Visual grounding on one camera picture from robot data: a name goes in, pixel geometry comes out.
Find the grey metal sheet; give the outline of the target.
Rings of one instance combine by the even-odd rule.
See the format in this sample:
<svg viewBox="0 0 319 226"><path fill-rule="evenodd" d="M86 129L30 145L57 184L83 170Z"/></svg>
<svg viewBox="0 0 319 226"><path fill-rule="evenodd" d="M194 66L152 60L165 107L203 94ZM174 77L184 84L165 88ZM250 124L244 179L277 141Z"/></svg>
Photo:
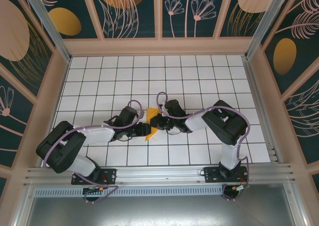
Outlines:
<svg viewBox="0 0 319 226"><path fill-rule="evenodd" d="M239 199L219 195L39 198L30 189L14 226L309 226L291 185L252 185Z"/></svg>

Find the aluminium frame post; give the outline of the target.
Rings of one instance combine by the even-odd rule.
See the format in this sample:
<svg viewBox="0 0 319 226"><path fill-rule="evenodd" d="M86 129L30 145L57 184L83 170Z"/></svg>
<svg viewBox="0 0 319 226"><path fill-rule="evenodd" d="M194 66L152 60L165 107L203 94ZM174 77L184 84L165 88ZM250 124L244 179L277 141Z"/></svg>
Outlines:
<svg viewBox="0 0 319 226"><path fill-rule="evenodd" d="M285 0L271 0L270 5L265 11L247 49L245 52L245 60L249 61L256 52L261 40L265 36L267 30L270 28L274 18L278 14L282 4Z"/></svg>
<svg viewBox="0 0 319 226"><path fill-rule="evenodd" d="M57 28L55 27L53 21L51 20L51 17L48 14L48 11L46 10L45 6L42 4L40 0L29 0L31 6L33 7L34 11L36 12L37 16L42 21L45 29L47 30L48 34L50 35L51 39L55 43L55 46L61 53L64 60L66 60L67 63L70 62L70 53L60 35Z"/></svg>

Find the aluminium side rail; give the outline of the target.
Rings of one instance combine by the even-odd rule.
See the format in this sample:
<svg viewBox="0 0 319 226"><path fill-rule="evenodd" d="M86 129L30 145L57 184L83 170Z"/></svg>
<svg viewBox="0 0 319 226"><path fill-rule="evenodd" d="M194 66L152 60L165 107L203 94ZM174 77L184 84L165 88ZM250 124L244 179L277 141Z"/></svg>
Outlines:
<svg viewBox="0 0 319 226"><path fill-rule="evenodd" d="M261 124L261 129L266 142L266 147L270 156L271 163L281 164L283 159L281 157L278 144L275 139L274 131L268 116L265 102L263 100L257 78L253 72L250 62L243 58L243 65L247 75L248 83L251 89L252 97L256 106L257 115Z"/></svg>

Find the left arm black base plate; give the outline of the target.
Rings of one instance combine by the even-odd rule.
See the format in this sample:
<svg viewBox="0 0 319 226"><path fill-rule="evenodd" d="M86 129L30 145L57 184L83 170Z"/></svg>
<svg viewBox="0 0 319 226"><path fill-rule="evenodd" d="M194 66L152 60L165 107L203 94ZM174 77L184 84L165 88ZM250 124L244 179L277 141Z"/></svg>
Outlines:
<svg viewBox="0 0 319 226"><path fill-rule="evenodd" d="M106 169L95 169L93 173L82 179L77 174L73 174L71 178L71 185L114 185L117 176L117 170L106 168Z"/></svg>

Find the aluminium mounting rail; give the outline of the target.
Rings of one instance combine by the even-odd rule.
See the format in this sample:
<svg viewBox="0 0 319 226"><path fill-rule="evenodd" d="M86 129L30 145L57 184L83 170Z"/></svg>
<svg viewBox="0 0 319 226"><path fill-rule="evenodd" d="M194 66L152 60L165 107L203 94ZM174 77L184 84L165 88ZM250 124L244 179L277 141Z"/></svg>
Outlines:
<svg viewBox="0 0 319 226"><path fill-rule="evenodd" d="M204 185L205 165L117 167L118 186L194 186ZM250 164L250 184L292 183L296 177L290 164ZM31 168L23 179L25 187L70 187L71 172L55 173L51 169Z"/></svg>

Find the orange square paper sheet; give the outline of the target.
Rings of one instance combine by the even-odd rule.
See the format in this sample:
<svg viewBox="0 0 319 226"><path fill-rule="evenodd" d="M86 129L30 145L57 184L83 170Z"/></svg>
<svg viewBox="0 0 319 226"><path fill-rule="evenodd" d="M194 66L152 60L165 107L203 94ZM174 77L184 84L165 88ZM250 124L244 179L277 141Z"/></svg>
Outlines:
<svg viewBox="0 0 319 226"><path fill-rule="evenodd" d="M159 113L160 111L157 108L147 108L146 122L151 124L151 119L157 116ZM151 127L151 133L145 137L145 141L148 141L157 131L157 128Z"/></svg>

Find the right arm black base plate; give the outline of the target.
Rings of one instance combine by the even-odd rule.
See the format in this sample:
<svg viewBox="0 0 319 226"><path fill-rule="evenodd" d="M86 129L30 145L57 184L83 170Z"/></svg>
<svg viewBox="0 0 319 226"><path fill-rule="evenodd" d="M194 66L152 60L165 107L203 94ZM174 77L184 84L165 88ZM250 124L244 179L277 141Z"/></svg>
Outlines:
<svg viewBox="0 0 319 226"><path fill-rule="evenodd" d="M205 167L203 168L203 175L206 183L237 183L241 182L241 179L247 181L248 173L245 166L240 166L238 171L229 178L224 178L219 171L218 167Z"/></svg>

